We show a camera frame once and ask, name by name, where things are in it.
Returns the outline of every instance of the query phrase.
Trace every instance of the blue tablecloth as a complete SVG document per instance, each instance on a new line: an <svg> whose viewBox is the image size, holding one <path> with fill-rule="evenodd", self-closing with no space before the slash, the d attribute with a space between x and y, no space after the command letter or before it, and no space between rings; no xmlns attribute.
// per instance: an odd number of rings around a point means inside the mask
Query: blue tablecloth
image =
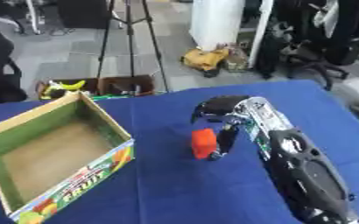
<svg viewBox="0 0 359 224"><path fill-rule="evenodd" d="M199 102L217 95L266 97L327 153L358 196L359 213L359 121L311 81L288 81L99 101L136 138L137 159L47 224L298 223L245 134L220 161L193 159L190 115ZM0 121L39 104L0 105ZM10 222L0 206L1 223Z"/></svg>

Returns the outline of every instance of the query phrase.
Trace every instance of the red cube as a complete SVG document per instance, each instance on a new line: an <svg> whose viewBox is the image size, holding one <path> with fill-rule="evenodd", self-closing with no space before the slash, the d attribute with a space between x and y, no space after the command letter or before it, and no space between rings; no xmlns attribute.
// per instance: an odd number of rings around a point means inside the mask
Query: red cube
<svg viewBox="0 0 359 224"><path fill-rule="evenodd" d="M212 129L199 129L192 132L192 149L196 158L208 158L216 151L216 147L216 134Z"/></svg>

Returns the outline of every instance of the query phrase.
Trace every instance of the robotic hand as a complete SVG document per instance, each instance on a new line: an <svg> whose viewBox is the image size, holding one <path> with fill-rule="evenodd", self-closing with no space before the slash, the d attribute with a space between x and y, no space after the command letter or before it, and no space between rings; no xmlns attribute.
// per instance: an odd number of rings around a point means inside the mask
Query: robotic hand
<svg viewBox="0 0 359 224"><path fill-rule="evenodd" d="M293 216L306 224L359 224L350 207L355 195L329 159L300 130L262 97L221 96L201 103L199 118L223 123L217 136L218 159L229 153L240 129L257 144L259 157Z"/></svg>

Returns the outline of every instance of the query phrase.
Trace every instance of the tripod leg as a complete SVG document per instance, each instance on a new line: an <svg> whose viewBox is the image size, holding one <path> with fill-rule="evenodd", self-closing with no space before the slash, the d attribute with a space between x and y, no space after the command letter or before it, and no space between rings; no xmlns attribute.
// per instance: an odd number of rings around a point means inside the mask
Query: tripod leg
<svg viewBox="0 0 359 224"><path fill-rule="evenodd" d="M132 11L130 6L130 0L125 1L126 8L126 24L127 24L127 33L128 33L128 42L129 42L129 51L130 51L130 77L131 77L131 92L133 95L136 95L136 85L134 83L135 78L135 52L134 52L134 43L133 43L133 21L132 21Z"/></svg>
<svg viewBox="0 0 359 224"><path fill-rule="evenodd" d="M108 44L108 37L109 37L109 31L110 31L111 12L114 10L114 4L115 4L115 0L110 0L108 18L107 18L106 25L104 28L101 54L99 55L99 58L98 58L99 67L98 67L98 74L96 75L97 80L101 79L103 62L104 62L104 57L106 55L106 48L107 48L107 44Z"/></svg>
<svg viewBox="0 0 359 224"><path fill-rule="evenodd" d="M317 65L314 67L314 70L316 70L327 83L324 89L327 91L331 91L334 83L332 82L331 77L329 77L327 69L324 66Z"/></svg>
<svg viewBox="0 0 359 224"><path fill-rule="evenodd" d="M155 54L157 56L159 69L160 69L160 72L162 73L162 78L163 78L163 82L164 82L164 85L165 85L165 91L168 93L168 92L170 92L170 89L169 89L168 84L167 84L167 79L166 79L166 76L165 76L165 69L163 68L162 54L160 53L160 50L158 48L158 41L157 41L157 38L155 36L155 31L153 30L153 26L152 26L152 17L151 17L150 11L148 10L148 5L147 5L146 0L142 0L142 4L143 4L143 8L144 8L144 13L145 13L145 16L146 16L146 19L147 19L147 24L148 24L148 27L150 29L150 34L151 34L151 38L152 38L153 47L155 48Z"/></svg>

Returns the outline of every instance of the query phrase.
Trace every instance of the cardboard box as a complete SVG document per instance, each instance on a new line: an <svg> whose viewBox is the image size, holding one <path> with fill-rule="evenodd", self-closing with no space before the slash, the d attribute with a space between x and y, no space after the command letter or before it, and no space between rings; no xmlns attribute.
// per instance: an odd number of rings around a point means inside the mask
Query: cardboard box
<svg viewBox="0 0 359 224"><path fill-rule="evenodd" d="M118 171L134 140L82 93L0 122L0 200L20 224L39 224Z"/></svg>
<svg viewBox="0 0 359 224"><path fill-rule="evenodd" d="M121 95L123 91L131 91L132 85L136 86L137 96L154 95L155 87L154 80L148 74L140 74L131 77L106 77L101 79L85 78L85 79L70 79L70 80L53 80L56 83L64 83L73 85L79 81L86 81L86 84L80 89L81 91L89 91L90 93L99 93L100 95ZM48 81L40 81L36 86L38 98L41 99L42 95L49 87Z"/></svg>

